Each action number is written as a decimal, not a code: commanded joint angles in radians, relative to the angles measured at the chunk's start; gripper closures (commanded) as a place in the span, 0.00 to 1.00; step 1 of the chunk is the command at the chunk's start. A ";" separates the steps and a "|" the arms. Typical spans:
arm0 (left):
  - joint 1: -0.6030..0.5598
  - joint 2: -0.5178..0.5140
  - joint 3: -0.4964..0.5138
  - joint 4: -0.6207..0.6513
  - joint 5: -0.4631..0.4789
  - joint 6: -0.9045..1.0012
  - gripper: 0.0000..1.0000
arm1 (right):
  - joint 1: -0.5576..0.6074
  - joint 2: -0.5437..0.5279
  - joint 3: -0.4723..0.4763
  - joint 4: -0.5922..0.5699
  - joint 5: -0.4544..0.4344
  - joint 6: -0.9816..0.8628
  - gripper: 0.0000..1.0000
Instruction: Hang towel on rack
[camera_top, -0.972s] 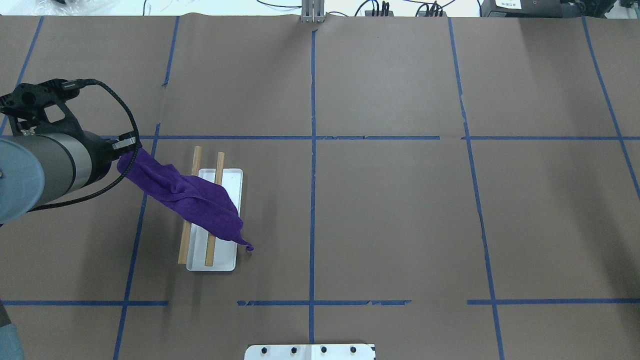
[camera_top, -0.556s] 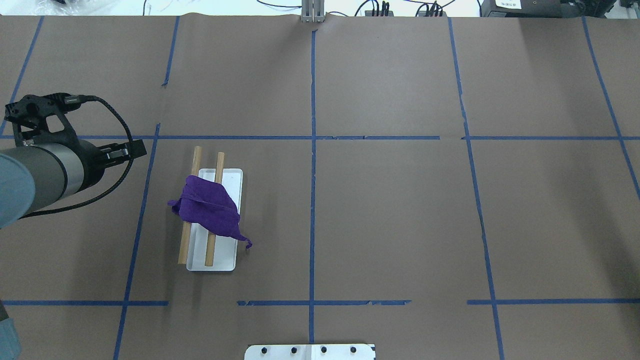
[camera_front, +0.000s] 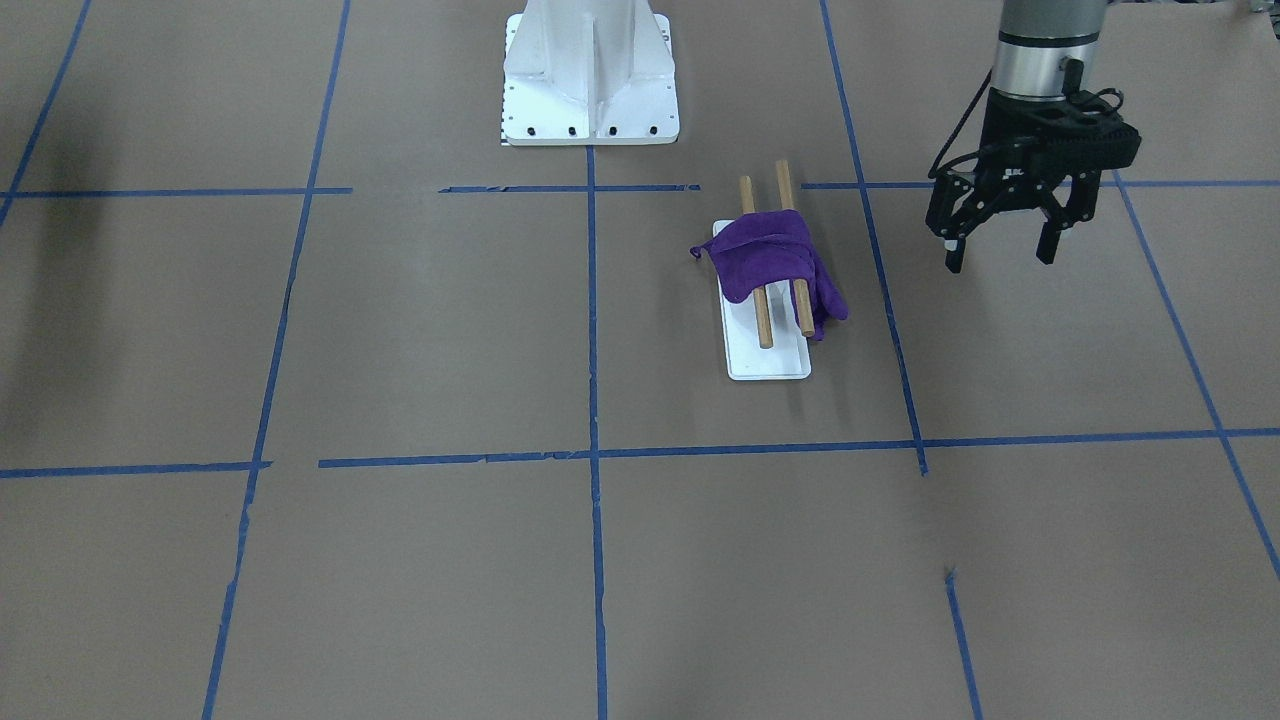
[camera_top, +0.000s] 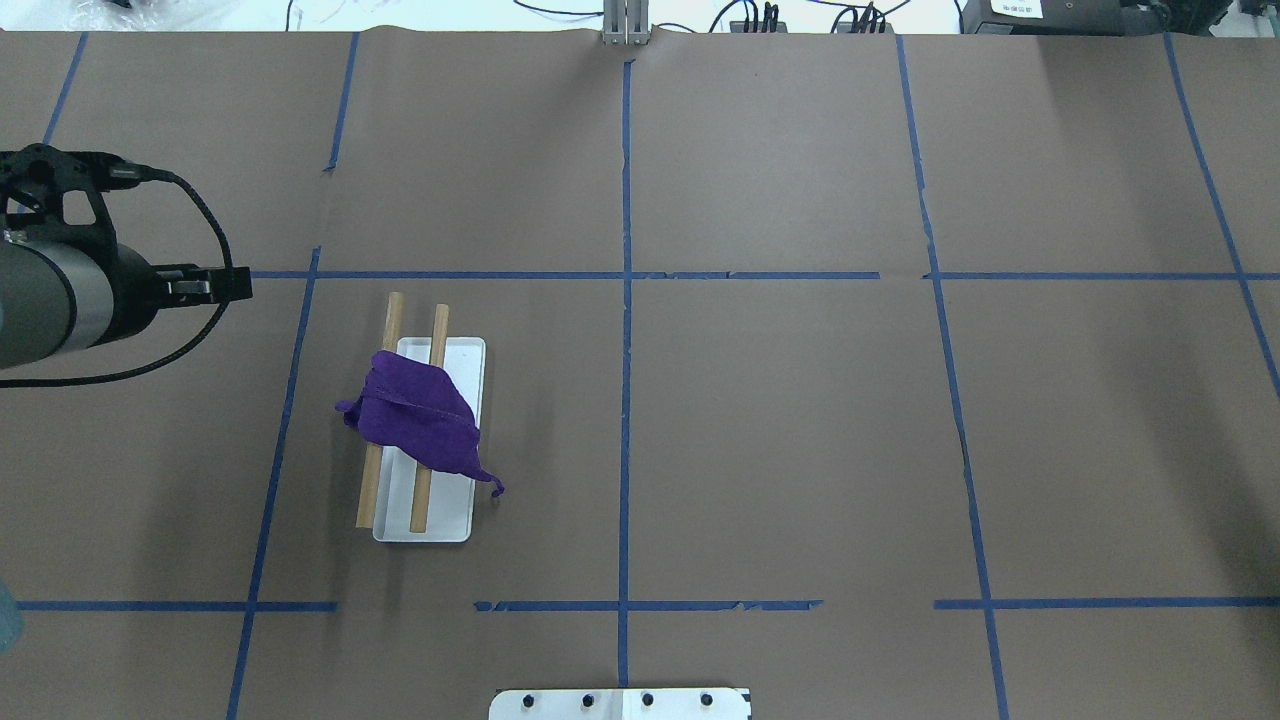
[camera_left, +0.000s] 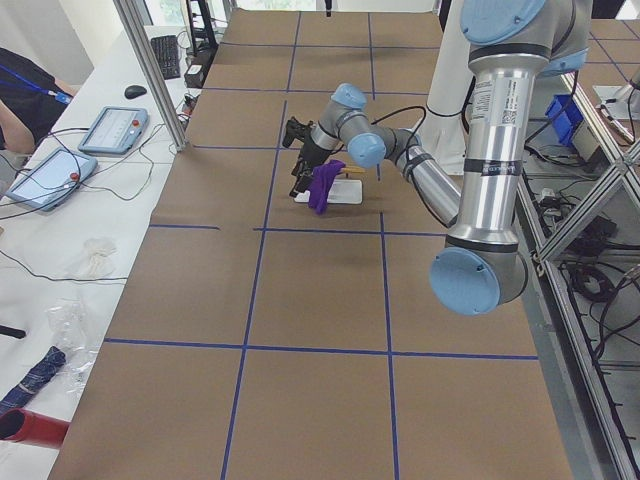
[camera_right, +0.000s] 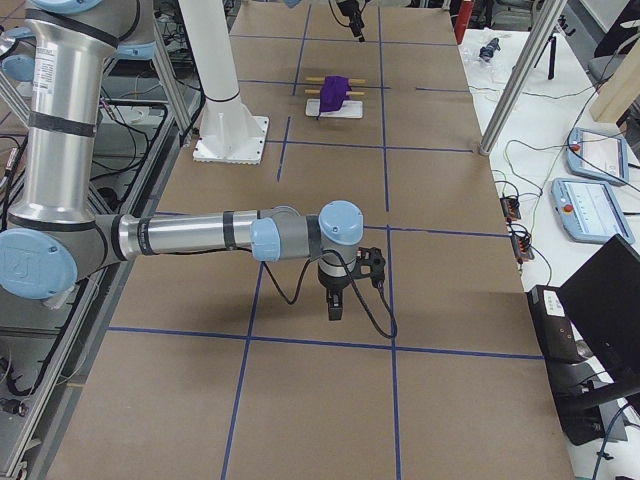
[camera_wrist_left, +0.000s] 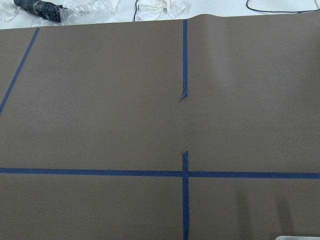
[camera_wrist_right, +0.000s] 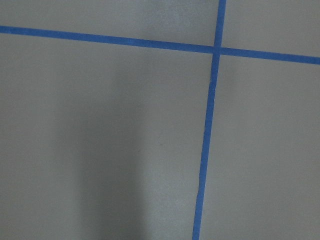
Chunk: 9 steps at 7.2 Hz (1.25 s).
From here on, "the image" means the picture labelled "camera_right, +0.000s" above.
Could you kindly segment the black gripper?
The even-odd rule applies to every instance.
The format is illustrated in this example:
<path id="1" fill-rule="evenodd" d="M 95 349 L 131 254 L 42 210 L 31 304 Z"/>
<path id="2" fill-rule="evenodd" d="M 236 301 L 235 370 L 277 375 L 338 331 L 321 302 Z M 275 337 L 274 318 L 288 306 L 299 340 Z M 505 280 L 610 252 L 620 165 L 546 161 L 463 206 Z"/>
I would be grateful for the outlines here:
<path id="1" fill-rule="evenodd" d="M 335 2 L 340 14 L 345 18 L 341 21 L 335 17 L 337 22 L 344 28 L 348 28 L 358 41 L 364 41 L 363 29 L 365 28 L 362 18 L 362 8 L 357 0 L 343 0 Z"/>
<path id="2" fill-rule="evenodd" d="M 343 314 L 343 291 L 350 283 L 345 268 L 319 262 L 318 279 L 326 291 L 328 319 L 340 321 Z"/>

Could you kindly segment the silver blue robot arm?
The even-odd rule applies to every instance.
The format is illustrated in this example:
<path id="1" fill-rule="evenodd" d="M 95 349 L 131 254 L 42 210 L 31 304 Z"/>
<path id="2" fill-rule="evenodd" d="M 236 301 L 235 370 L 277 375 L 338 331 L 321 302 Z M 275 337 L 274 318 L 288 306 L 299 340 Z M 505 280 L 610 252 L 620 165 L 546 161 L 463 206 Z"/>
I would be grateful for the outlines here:
<path id="1" fill-rule="evenodd" d="M 198 216 L 96 215 L 88 206 L 105 62 L 151 43 L 148 1 L 32 1 L 36 38 L 26 178 L 1 235 L 1 284 L 47 299 L 138 256 L 245 250 L 260 262 L 306 258 L 318 265 L 331 319 L 342 292 L 362 277 L 363 215 L 336 200 L 316 215 L 288 206 Z"/>

